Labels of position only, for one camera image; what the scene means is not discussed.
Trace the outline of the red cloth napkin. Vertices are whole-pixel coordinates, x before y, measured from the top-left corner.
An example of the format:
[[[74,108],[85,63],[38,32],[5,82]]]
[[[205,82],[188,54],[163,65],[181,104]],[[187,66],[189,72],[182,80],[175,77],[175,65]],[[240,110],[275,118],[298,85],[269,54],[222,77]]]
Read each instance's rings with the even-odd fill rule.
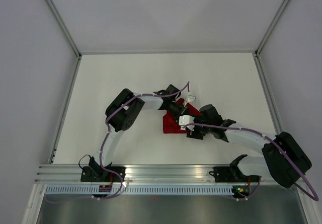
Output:
[[[177,100],[178,104],[184,105],[184,99],[180,98]],[[201,116],[199,110],[197,110],[194,106],[192,106],[190,103],[188,103],[185,107],[188,108],[188,114],[192,116]],[[163,133],[164,134],[186,134],[186,130],[181,130],[180,126],[178,125],[178,118],[172,118],[172,116],[166,112],[166,114],[163,116]]]

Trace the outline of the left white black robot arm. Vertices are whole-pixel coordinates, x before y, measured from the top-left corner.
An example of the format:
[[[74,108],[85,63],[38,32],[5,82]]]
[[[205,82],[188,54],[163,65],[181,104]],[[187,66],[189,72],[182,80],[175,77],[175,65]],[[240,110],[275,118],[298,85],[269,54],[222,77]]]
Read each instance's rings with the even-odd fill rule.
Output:
[[[169,85],[165,90],[153,93],[136,94],[123,89],[105,111],[107,133],[98,152],[90,158],[91,175],[100,182],[106,181],[112,170],[108,166],[116,146],[125,131],[135,122],[139,113],[144,110],[169,111],[176,107],[175,100],[184,90],[189,90],[190,83],[182,89]]]

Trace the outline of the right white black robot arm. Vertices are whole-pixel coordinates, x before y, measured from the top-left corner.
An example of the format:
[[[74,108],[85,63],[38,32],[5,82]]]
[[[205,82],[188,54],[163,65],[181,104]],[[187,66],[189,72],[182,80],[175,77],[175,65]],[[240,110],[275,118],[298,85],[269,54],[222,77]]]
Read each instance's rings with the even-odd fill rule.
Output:
[[[231,119],[223,119],[216,108],[208,104],[199,116],[183,115],[179,125],[187,136],[203,139],[212,134],[216,139],[239,144],[260,154],[260,157],[241,155],[230,164],[229,174],[235,181],[256,175],[272,178],[289,188],[311,167],[312,163],[293,136],[287,132],[278,135],[257,132]]]

